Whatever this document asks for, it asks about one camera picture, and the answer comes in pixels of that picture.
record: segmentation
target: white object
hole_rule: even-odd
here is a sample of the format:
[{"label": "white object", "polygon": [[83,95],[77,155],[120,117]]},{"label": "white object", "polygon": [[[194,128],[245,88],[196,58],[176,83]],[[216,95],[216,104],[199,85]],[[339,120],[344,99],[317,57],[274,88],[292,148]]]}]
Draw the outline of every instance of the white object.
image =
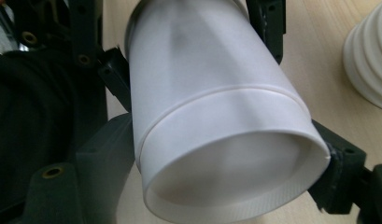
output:
[{"label": "white object", "polygon": [[357,91],[382,108],[382,4],[350,32],[343,57]]},{"label": "white object", "polygon": [[235,1],[142,1],[126,43],[136,162],[156,216],[255,217],[327,167],[304,102]]}]

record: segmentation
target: wooden table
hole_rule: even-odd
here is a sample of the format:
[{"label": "wooden table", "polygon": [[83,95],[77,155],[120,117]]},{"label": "wooden table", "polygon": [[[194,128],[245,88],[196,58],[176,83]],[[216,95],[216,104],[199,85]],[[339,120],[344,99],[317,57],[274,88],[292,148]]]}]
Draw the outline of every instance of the wooden table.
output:
[{"label": "wooden table", "polygon": [[[124,30],[137,0],[105,1],[104,47],[123,49]],[[313,119],[367,152],[366,167],[382,163],[382,109],[350,84],[342,64],[348,32],[381,0],[287,0],[287,33],[281,68],[306,102]],[[111,95],[109,116],[124,113]],[[240,223],[356,223],[348,216],[319,212],[308,193],[281,208]],[[118,207],[119,223],[168,223],[152,215],[142,199],[141,178],[134,167]]]}]

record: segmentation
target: white cylindrical container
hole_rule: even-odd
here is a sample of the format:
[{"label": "white cylindrical container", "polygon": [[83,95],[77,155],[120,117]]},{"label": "white cylindrical container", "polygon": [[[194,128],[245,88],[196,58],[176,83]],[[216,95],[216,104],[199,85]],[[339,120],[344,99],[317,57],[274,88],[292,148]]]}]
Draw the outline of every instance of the white cylindrical container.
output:
[{"label": "white cylindrical container", "polygon": [[177,223],[255,217],[330,160],[309,112],[233,0],[141,1],[126,37],[144,201]]},{"label": "white cylindrical container", "polygon": [[382,108],[382,4],[350,32],[343,58],[353,86]]}]

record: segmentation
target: black cloth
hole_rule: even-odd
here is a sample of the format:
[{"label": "black cloth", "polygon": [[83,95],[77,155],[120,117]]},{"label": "black cloth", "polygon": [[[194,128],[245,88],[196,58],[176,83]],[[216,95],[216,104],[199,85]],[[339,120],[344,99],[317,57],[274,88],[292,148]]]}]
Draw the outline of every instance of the black cloth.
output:
[{"label": "black cloth", "polygon": [[95,69],[52,49],[0,55],[0,211],[24,200],[35,171],[71,160],[105,122]]}]

